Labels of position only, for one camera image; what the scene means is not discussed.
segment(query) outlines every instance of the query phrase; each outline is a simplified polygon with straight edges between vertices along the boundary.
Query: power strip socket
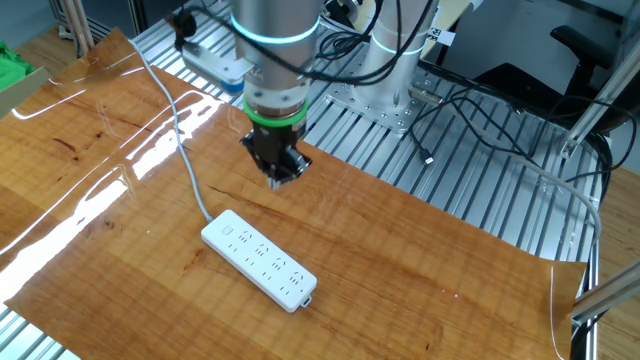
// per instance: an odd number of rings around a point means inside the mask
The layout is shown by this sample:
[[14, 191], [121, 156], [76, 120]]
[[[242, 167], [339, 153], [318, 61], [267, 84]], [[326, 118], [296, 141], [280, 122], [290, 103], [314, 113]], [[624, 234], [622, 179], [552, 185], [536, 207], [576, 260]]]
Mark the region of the power strip socket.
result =
[[287, 312], [311, 301], [316, 277], [233, 211], [202, 229], [202, 240]]

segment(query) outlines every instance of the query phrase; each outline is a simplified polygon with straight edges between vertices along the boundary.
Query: wooden tabletop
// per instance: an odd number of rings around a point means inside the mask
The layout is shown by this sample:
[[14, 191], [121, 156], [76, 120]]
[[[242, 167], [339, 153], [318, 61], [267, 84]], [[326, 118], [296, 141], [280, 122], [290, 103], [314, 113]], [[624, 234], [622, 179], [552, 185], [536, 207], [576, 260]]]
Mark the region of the wooden tabletop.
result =
[[[640, 175], [621, 168], [602, 202], [600, 282], [640, 258]], [[640, 296], [607, 311], [598, 321], [598, 359], [635, 359], [640, 354]]]
[[245, 114], [161, 70], [212, 215], [318, 278], [286, 313], [200, 239], [171, 112], [119, 31], [0, 121], [0, 299], [82, 358], [567, 359], [547, 261], [307, 144], [271, 191]]

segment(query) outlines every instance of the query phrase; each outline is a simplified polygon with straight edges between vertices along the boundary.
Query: floor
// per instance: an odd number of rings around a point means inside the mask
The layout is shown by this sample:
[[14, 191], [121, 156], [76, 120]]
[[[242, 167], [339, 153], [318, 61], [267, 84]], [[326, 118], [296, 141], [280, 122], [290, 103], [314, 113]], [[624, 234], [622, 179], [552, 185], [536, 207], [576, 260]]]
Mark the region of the floor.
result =
[[[626, 0], [591, 1], [601, 7], [611, 3], [611, 8], [616, 6], [616, 11], [628, 8], [631, 3]], [[638, 10], [629, 19], [635, 19], [637, 23], [640, 5], [636, 8]], [[492, 0], [485, 1], [474, 12], [467, 10], [461, 17], [455, 41], [443, 65], [460, 75], [474, 78], [508, 62], [564, 93], [578, 58], [550, 36], [551, 30], [561, 25], [576, 29], [612, 53], [618, 51], [620, 39], [616, 30], [620, 25], [609, 20], [557, 0]], [[597, 67], [591, 85], [595, 88], [602, 86], [610, 75], [611, 70]], [[611, 138], [613, 158], [621, 159], [631, 140], [631, 124], [626, 123], [612, 131]], [[640, 143], [640, 133], [635, 141]], [[639, 149], [636, 147], [625, 162], [627, 167], [638, 173]]]
[[[52, 74], [75, 60], [72, 42], [51, 29], [16, 49], [34, 66]], [[640, 175], [621, 168], [611, 181], [601, 215], [604, 231], [600, 245], [600, 279], [606, 279], [640, 258]], [[599, 322], [598, 359], [633, 359], [640, 354], [640, 296], [612, 309]]]
[[26, 43], [56, 22], [49, 1], [0, 1], [0, 40], [9, 49]]

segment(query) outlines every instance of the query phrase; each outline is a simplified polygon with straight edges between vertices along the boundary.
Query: office chair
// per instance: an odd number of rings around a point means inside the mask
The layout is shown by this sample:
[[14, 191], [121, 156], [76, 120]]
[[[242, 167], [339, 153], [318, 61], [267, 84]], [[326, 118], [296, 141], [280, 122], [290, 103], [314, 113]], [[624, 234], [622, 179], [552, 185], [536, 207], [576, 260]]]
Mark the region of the office chair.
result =
[[[564, 95], [580, 95], [595, 99], [600, 89], [594, 89], [589, 86], [593, 72], [596, 66], [604, 69], [611, 68], [614, 63], [614, 55], [567, 25], [553, 29], [551, 36], [567, 46], [579, 61], [565, 94], [560, 94], [509, 63], [497, 66], [474, 80], [481, 84], [493, 86], [527, 104], [529, 109], [533, 109], [537, 115], [543, 117], [549, 114], [553, 105]], [[637, 94], [638, 89], [640, 89], [640, 78], [636, 76], [614, 104], [632, 110], [632, 112], [633, 110], [637, 111], [640, 101], [634, 99], [632, 95], [634, 92]], [[569, 114], [569, 116], [562, 117], [562, 120], [557, 122], [566, 127], [572, 126], [580, 119], [588, 106], [589, 104], [585, 102], [567, 102], [563, 104], [557, 109], [556, 115]], [[594, 130], [605, 133], [618, 127], [624, 121], [626, 121], [626, 116], [620, 116], [615, 111], [608, 110]]]

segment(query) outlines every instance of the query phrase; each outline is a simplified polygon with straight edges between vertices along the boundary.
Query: white label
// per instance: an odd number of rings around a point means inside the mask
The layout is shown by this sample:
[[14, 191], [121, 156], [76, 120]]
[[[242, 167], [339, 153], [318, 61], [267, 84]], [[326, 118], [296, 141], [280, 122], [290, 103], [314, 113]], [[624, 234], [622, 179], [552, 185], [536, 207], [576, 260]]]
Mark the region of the white label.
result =
[[364, 29], [369, 27], [369, 24], [371, 24], [371, 20], [373, 20], [373, 15], [376, 13], [376, 4], [374, 3], [373, 6], [371, 7], [371, 10], [369, 10], [369, 13], [367, 14], [367, 22], [364, 24], [364, 28], [362, 28], [362, 31], [364, 31]]
[[431, 30], [429, 30], [429, 33], [427, 34], [428, 40], [439, 42], [440, 44], [445, 46], [451, 46], [451, 44], [453, 43], [453, 39], [455, 37], [456, 37], [456, 33], [454, 32], [447, 31], [447, 30], [440, 30], [434, 27], [432, 27]]

